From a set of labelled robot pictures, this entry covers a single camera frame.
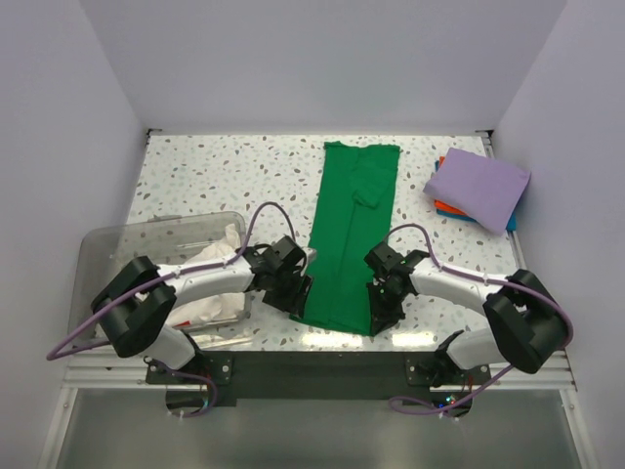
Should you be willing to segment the green t-shirt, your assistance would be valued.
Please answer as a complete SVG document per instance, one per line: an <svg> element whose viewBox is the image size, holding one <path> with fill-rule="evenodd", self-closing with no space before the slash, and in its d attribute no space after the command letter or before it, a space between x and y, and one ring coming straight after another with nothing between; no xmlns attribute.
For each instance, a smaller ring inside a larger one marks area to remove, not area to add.
<svg viewBox="0 0 625 469"><path fill-rule="evenodd" d="M364 257L390 230L400 147L324 144L325 158L309 247L316 259L304 315L290 319L372 336Z"/></svg>

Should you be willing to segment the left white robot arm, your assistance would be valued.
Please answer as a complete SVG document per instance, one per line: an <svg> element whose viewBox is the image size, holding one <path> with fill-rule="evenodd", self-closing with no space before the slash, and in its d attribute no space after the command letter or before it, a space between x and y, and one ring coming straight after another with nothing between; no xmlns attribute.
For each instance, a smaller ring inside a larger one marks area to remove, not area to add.
<svg viewBox="0 0 625 469"><path fill-rule="evenodd" d="M148 357L181 383L202 371L200 349L166 323L173 310L222 294L263 291L263 301L300 316L313 278L305 273L316 250L286 235L273 244L243 246L212 263L156 265L146 256L128 263L93 300L91 309L120 358Z"/></svg>

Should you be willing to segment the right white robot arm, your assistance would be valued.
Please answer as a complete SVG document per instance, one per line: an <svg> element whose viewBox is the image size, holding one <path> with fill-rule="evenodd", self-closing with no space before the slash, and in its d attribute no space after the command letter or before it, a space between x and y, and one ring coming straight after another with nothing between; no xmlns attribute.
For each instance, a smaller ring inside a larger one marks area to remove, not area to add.
<svg viewBox="0 0 625 469"><path fill-rule="evenodd" d="M410 295L437 297L486 318L487 328L456 331L437 347L433 372L445 383L458 383L470 369L497 362L534 374L571 339L570 321L528 270L480 276L445 267L424 251L403 256L386 242L373 247L364 262L373 273L366 287L375 334L405 318L402 303Z"/></svg>

